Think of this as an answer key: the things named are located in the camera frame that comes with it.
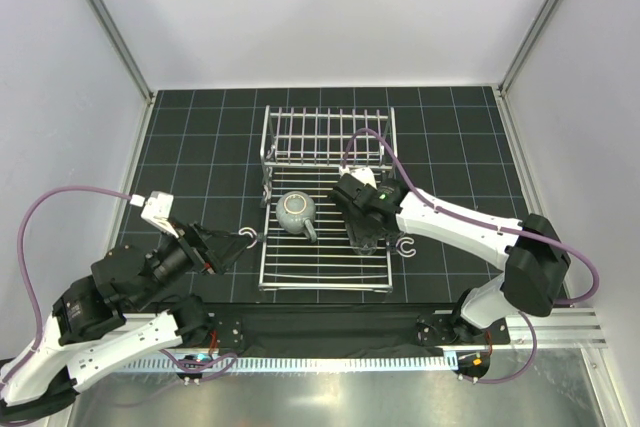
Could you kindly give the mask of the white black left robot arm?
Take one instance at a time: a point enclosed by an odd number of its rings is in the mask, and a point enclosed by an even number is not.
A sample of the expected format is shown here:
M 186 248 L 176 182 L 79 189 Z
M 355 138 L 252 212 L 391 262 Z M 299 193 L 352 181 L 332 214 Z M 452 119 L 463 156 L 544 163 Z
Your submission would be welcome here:
M 184 274 L 223 274 L 255 241 L 248 234 L 180 224 L 176 236 L 145 252 L 111 249 L 53 304 L 39 339 L 1 363 L 1 423 L 24 425 L 72 405 L 111 372 L 151 352 L 201 347 L 215 322 L 203 300 L 190 294 L 156 318 L 117 338 L 128 312 L 146 309 Z

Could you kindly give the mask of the small clear shot glass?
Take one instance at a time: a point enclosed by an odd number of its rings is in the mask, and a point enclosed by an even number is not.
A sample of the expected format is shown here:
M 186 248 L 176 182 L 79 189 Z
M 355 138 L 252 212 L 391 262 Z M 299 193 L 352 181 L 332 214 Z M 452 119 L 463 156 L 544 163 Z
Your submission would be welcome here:
M 378 249 L 378 241 L 371 238 L 351 240 L 350 245 L 354 253 L 361 256 L 371 256 Z

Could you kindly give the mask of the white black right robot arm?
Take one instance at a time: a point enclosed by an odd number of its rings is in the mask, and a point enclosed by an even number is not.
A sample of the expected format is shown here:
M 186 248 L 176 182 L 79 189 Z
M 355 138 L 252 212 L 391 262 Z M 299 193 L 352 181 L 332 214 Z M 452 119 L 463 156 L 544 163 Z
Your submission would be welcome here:
M 473 343 L 496 321 L 518 312 L 547 317 L 555 307 L 570 259 L 551 223 L 493 217 L 441 201 L 388 178 L 365 182 L 345 173 L 328 194 L 342 214 L 352 247 L 365 250 L 403 234 L 426 237 L 484 260 L 500 275 L 461 294 L 439 321 L 446 337 Z

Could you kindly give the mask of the clear glass mug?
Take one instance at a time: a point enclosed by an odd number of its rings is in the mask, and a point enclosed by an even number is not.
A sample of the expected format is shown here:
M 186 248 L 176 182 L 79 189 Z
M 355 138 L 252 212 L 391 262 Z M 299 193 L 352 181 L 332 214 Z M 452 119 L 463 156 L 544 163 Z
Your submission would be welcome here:
M 276 204 L 276 219 L 287 233 L 304 235 L 311 243 L 317 241 L 314 228 L 316 206 L 306 193 L 290 191 L 283 194 Z

